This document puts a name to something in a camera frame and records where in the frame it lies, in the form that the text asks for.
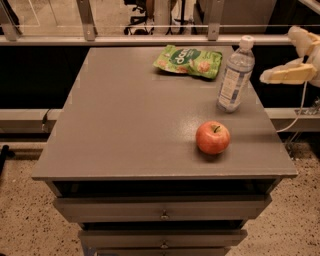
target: drawer front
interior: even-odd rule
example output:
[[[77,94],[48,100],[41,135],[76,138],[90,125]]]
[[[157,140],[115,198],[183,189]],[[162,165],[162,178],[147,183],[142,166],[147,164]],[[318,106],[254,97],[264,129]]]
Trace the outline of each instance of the drawer front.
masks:
[[[238,245],[247,235],[245,230],[121,230],[80,231],[81,242],[89,248],[212,248]]]
[[[270,202],[270,196],[180,197],[174,200],[58,198],[54,206],[69,222],[88,223],[254,219]]]
[[[97,256],[224,256],[228,248],[98,250]]]

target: green snack bag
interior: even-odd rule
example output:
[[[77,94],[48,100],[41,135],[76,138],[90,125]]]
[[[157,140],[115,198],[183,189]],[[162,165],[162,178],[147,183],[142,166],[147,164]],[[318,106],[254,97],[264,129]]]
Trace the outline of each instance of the green snack bag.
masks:
[[[222,60],[222,54],[215,51],[197,49],[177,49],[167,45],[153,63],[155,67],[173,73],[216,78]]]

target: red apple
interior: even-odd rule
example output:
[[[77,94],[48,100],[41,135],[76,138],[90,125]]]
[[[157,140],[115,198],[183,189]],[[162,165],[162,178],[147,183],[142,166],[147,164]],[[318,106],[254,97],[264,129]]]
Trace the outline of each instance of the red apple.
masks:
[[[229,130],[217,121],[207,121],[201,124],[196,133],[199,149],[209,155],[219,154],[230,143]]]

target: speckled floor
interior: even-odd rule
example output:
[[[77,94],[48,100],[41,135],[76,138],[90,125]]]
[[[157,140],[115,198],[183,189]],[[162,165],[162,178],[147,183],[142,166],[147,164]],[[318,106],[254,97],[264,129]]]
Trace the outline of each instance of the speckled floor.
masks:
[[[245,228],[248,237],[227,256],[320,255],[319,137],[293,146],[299,175],[272,192],[273,202]],[[7,256],[80,256],[79,227],[53,208],[42,182],[31,179],[42,143],[7,143],[16,153],[5,162],[0,180],[0,253]]]

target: apple stem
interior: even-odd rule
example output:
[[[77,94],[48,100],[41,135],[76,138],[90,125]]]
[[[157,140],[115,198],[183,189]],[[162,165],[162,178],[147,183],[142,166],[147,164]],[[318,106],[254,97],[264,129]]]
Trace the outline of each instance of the apple stem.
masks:
[[[219,128],[220,128],[220,126],[215,127],[215,129],[213,130],[213,132],[216,133]]]

